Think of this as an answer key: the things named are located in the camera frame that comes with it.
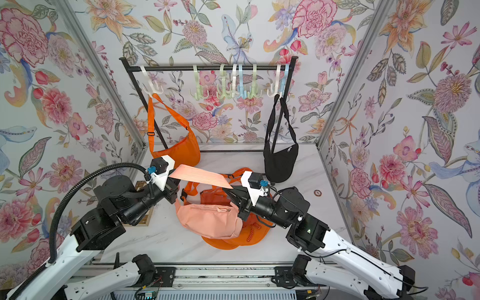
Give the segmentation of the orange bag with long straps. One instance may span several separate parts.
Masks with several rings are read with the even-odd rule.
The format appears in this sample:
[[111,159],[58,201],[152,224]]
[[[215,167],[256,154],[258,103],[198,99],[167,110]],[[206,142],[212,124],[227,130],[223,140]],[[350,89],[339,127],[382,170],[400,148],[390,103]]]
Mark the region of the orange bag with long straps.
[[261,242],[269,233],[268,226],[273,226],[273,223],[262,218],[258,220],[255,214],[250,214],[247,221],[243,222],[239,236],[230,240],[236,239],[240,246],[253,246]]

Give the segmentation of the black crossbody bag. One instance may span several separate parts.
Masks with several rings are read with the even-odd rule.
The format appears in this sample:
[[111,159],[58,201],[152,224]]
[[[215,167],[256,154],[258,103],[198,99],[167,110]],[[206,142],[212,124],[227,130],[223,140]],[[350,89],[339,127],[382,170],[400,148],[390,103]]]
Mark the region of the black crossbody bag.
[[[293,145],[278,152],[274,152],[274,145],[276,144],[278,133],[274,135],[273,142],[270,142],[270,137],[275,125],[277,104],[281,105],[281,113],[279,121],[284,118],[287,121],[288,130],[293,142]],[[290,123],[290,114],[288,112],[286,100],[280,95],[274,97],[274,106],[272,108],[269,120],[266,127],[266,136],[264,139],[264,168],[265,175],[271,183],[282,183],[290,178],[293,173],[295,162],[298,157],[299,144],[296,140],[296,133]]]

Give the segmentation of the pink crescent bag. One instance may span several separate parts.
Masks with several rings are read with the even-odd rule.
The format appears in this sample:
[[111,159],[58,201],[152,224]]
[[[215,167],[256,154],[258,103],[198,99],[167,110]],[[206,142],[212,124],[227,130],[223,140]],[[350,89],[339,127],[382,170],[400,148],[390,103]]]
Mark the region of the pink crescent bag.
[[205,171],[196,167],[180,165],[170,176],[173,179],[187,182],[189,191],[183,191],[175,202],[176,216],[187,230],[204,238],[214,240],[230,240],[237,238],[242,230],[243,222],[238,217],[239,209],[229,202],[226,204],[191,204],[186,197],[196,193],[200,184],[211,185],[214,191],[230,190],[228,176]]

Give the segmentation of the dark orange zip bag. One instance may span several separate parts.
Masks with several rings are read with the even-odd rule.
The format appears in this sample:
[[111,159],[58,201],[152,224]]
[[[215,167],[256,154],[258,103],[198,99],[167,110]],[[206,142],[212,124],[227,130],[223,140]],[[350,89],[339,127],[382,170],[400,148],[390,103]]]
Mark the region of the dark orange zip bag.
[[198,182],[188,182],[181,191],[180,200],[184,205],[221,205],[230,206],[231,200],[221,187],[198,191]]

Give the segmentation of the bright orange crescent bag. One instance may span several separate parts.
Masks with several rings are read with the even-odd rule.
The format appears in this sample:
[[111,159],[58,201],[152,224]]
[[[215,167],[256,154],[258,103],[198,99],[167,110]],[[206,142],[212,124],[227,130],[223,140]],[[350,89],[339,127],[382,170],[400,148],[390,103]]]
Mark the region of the bright orange crescent bag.
[[240,245],[236,241],[236,239],[230,240],[224,240],[224,239],[211,239],[208,237],[202,237],[202,239],[210,246],[219,249],[219,250],[234,250]]

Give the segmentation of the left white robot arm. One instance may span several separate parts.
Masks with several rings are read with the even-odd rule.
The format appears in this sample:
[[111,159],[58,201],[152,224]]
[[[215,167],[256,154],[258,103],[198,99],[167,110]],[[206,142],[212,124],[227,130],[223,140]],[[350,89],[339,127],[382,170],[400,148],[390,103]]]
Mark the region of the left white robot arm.
[[[148,168],[132,162],[102,167],[85,176],[65,195],[57,207],[49,230],[49,254],[34,272],[7,294],[9,300],[49,300],[84,264],[125,234],[126,225],[136,226],[161,200],[175,203],[179,181],[170,177],[175,161],[168,155],[153,159]],[[113,176],[94,189],[98,203],[76,224],[61,245],[57,233],[66,206],[89,182],[109,171],[131,168],[140,171],[146,187],[136,191],[129,177]]]

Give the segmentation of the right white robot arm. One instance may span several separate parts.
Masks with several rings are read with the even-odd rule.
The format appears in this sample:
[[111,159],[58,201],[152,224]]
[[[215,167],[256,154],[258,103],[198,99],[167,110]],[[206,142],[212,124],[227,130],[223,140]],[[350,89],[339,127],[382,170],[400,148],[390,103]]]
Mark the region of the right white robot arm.
[[427,291],[416,286],[411,267],[370,256],[310,215],[310,203],[296,187],[273,196],[242,186],[224,192],[240,218],[254,214],[287,230],[287,241],[299,251],[289,272],[295,286],[328,286],[362,300],[412,300]]

